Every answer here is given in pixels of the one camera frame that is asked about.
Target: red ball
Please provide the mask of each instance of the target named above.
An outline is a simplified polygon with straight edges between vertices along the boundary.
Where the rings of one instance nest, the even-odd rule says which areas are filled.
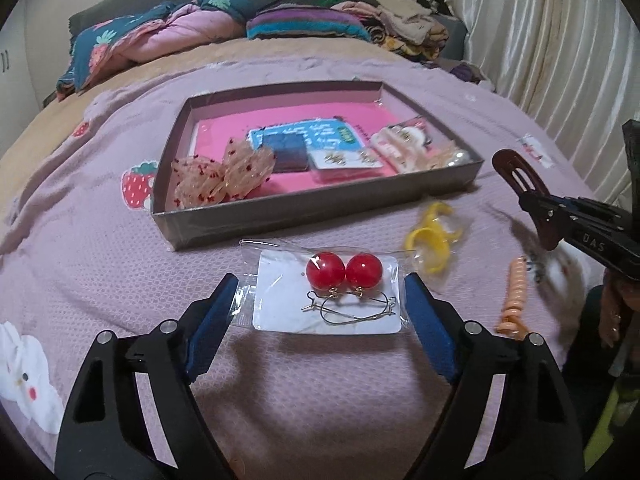
[[[315,254],[306,264],[306,278],[316,290],[336,288],[344,281],[344,263],[337,254]]]
[[[354,288],[373,288],[382,279],[382,263],[373,254],[356,254],[346,268],[346,277]]]

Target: white curtain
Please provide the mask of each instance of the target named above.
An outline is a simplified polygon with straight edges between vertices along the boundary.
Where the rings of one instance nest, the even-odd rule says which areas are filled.
[[[546,128],[598,199],[628,206],[621,126],[640,118],[640,32],[620,0],[452,6],[469,29],[465,57]]]

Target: gray cardboard box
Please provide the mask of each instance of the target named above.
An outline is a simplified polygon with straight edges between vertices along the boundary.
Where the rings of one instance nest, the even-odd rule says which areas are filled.
[[[336,98],[343,102],[379,102],[399,121],[423,116],[439,130],[444,139],[454,140],[460,148],[467,150],[472,161],[441,170],[341,182],[319,189],[194,209],[175,209],[172,192],[176,182],[171,162],[174,158],[189,154],[200,120],[283,105],[334,102]],[[317,81],[238,88],[187,99],[172,127],[158,165],[152,215],[174,249],[194,248],[229,238],[258,235],[412,202],[426,194],[463,190],[475,179],[482,163],[478,153],[443,122],[383,82]]]

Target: orange spiral hair tie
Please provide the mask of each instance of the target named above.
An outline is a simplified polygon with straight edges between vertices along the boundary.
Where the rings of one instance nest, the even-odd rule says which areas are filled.
[[[514,339],[524,339],[529,329],[522,322],[522,310],[527,303],[527,262],[524,256],[516,258],[509,266],[507,297],[502,307],[500,322],[495,327],[498,334]]]

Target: red bead earring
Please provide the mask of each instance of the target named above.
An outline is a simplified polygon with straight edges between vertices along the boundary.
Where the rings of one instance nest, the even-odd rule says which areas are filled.
[[[389,297],[381,290],[376,291],[375,295],[379,295],[384,299],[368,296],[364,293],[366,289],[373,288],[380,283],[383,270],[380,260],[369,253],[356,254],[349,260],[346,267],[344,267],[344,263],[337,254],[328,251],[314,254],[306,263],[306,278],[314,290],[310,290],[307,293],[306,296],[311,300],[311,303],[304,306],[302,310],[309,312],[318,309],[324,322],[330,325],[374,321],[384,316],[393,316],[395,314],[394,306],[396,305],[395,297]],[[345,278],[353,290],[338,290]],[[327,301],[337,300],[345,294],[355,296],[359,300],[380,303],[383,308],[380,312],[370,316],[360,317],[345,314],[326,306]],[[327,317],[329,314],[334,318],[329,319]]]
[[[338,288],[344,276],[344,263],[340,256],[328,251],[315,254],[306,264],[306,278],[315,290]]]
[[[347,282],[356,290],[373,288],[382,279],[382,263],[373,254],[356,254],[345,269]]]

